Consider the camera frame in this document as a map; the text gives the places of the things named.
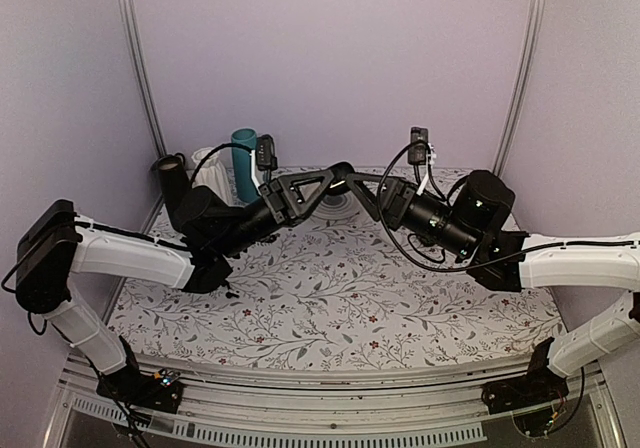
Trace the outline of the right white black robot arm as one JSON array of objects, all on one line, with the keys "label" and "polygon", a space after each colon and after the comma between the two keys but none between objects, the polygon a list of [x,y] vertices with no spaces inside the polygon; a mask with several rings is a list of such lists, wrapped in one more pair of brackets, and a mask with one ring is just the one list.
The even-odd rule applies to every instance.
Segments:
[{"label": "right white black robot arm", "polygon": [[515,194],[486,170],[464,176],[447,205],[423,187],[398,177],[352,173],[346,184],[387,233],[405,228],[455,255],[456,271],[488,290],[520,292],[550,287],[623,290],[610,307],[576,329],[553,338],[532,355],[517,395],[537,404],[556,377],[639,338],[639,235],[558,238],[506,231]]}]

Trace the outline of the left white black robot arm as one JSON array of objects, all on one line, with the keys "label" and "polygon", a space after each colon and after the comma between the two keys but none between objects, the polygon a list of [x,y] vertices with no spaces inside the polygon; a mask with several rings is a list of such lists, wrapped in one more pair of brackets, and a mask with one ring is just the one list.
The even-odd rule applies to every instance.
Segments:
[{"label": "left white black robot arm", "polygon": [[282,175],[258,187],[256,201],[224,203],[211,189],[191,187],[181,166],[165,175],[167,211],[180,243],[95,223],[71,201],[54,202],[18,243],[8,277],[28,315],[39,315],[93,363],[128,402],[148,394],[128,344],[111,332],[70,283],[73,273],[97,273],[208,293],[231,274],[229,261],[285,227],[306,221],[326,196],[344,193],[347,162]]}]

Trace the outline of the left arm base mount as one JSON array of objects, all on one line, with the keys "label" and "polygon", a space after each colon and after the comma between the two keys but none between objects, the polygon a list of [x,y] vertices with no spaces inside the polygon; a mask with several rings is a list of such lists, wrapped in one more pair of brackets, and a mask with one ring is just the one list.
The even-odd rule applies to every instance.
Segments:
[{"label": "left arm base mount", "polygon": [[180,381],[166,384],[163,377],[156,378],[125,367],[109,375],[100,374],[96,393],[123,404],[176,414],[182,401],[184,384]]}]

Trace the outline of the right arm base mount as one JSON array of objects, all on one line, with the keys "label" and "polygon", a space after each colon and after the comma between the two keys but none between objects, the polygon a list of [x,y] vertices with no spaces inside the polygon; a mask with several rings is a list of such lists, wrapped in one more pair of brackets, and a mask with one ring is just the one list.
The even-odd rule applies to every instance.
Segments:
[{"label": "right arm base mount", "polygon": [[514,412],[516,429],[529,438],[550,434],[569,394],[567,382],[555,375],[521,375],[485,383],[481,400],[490,414]]}]

